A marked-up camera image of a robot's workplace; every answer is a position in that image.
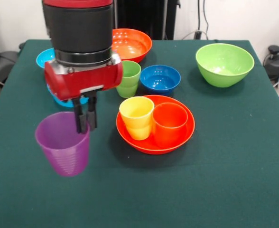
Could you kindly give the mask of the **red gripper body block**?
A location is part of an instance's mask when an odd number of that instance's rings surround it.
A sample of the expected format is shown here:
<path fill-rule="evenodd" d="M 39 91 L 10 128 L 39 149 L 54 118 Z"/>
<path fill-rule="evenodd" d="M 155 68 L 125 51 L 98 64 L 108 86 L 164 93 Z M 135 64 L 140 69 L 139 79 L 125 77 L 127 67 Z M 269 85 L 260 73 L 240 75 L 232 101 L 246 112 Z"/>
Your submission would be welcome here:
<path fill-rule="evenodd" d="M 78 98 L 95 90 L 109 90 L 122 81 L 123 66 L 117 53 L 106 64 L 93 67 L 75 67 L 59 64 L 55 59 L 47 61 L 45 80 L 59 100 Z"/>

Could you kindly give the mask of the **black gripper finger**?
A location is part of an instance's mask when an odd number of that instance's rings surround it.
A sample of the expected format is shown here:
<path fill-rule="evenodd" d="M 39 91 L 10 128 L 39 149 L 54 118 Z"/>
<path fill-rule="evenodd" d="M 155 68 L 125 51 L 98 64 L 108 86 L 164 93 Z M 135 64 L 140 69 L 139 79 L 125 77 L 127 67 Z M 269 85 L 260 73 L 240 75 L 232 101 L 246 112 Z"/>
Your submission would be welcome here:
<path fill-rule="evenodd" d="M 88 100 L 88 110 L 87 110 L 87 121 L 91 131 L 95 130 L 97 127 L 96 103 L 97 103 L 96 96 L 91 96 Z"/>
<path fill-rule="evenodd" d="M 73 99 L 76 130 L 78 133 L 86 132 L 86 116 L 83 113 L 80 98 Z"/>

